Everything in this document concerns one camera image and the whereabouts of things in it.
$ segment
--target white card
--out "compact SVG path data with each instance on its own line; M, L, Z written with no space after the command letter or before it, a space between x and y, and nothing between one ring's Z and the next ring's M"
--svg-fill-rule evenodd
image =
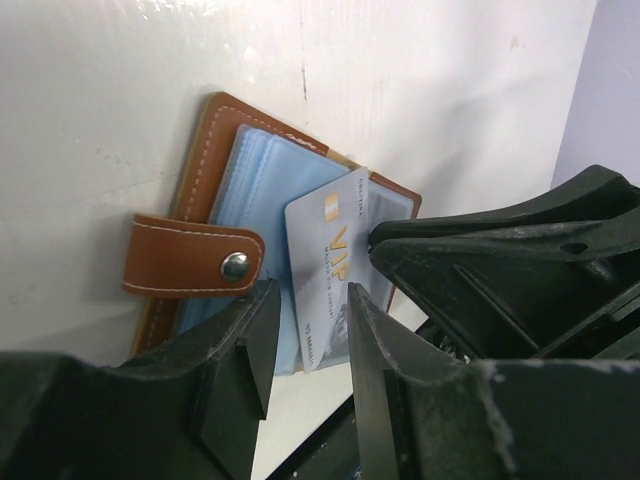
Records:
M348 282L370 281L368 170L359 168L285 209L296 319L305 372L348 356Z

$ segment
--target white surface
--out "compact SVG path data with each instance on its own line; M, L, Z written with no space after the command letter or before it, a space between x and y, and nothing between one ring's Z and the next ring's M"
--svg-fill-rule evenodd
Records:
M0 348L125 358L127 222L167 212L211 91L419 190L423 215L546 190L594 4L0 2ZM347 367L277 379L254 478L349 390Z

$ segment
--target snap button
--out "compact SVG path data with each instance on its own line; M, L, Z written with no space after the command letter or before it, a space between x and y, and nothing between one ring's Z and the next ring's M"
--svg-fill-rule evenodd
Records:
M234 252L222 261L220 273L227 282L237 283L247 276L250 266L246 253Z

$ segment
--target black mechanical part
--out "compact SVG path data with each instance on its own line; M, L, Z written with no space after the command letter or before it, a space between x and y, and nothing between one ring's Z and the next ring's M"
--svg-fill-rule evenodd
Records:
M249 479L279 326L270 280L118 368L0 354L0 478Z
M639 203L590 167L520 206L381 224L370 258L470 358L592 358L640 327Z
M499 210L382 222L369 235L369 245L375 248L393 239L436 238L527 225L607 220L637 206L640 206L640 189L619 173L592 165L539 197Z
M349 287L362 476L635 479L640 362L451 359Z

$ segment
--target leather strap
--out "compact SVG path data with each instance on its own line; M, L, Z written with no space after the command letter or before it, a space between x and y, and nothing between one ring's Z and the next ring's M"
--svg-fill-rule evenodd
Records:
M221 265L242 252L249 273L225 280ZM133 220L122 288L156 298L245 295L258 277L264 243L250 230L137 214Z

